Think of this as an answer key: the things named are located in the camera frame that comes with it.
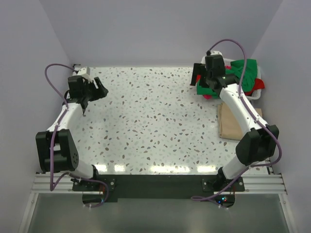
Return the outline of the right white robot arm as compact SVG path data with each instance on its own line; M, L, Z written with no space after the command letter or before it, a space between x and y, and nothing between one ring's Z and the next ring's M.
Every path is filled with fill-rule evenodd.
M243 137L236 146L236 156L220 168L213 188L227 191L249 167L274 154L279 130L256 112L239 86L234 74L227 74L220 53L207 52L204 63L193 66L191 85L212 89L224 101L236 118Z

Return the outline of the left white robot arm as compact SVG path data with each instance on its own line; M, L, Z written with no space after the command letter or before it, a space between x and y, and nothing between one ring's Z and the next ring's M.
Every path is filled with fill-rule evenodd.
M108 90L99 77L92 81L81 75L68 78L69 90L61 95L62 109L55 122L43 132L36 134L36 146L40 168L50 173L50 183L56 185L54 173L71 175L84 179L84 186L89 190L100 187L101 179L94 165L88 165L79 158L72 131L78 120L84 115L88 104L105 98Z

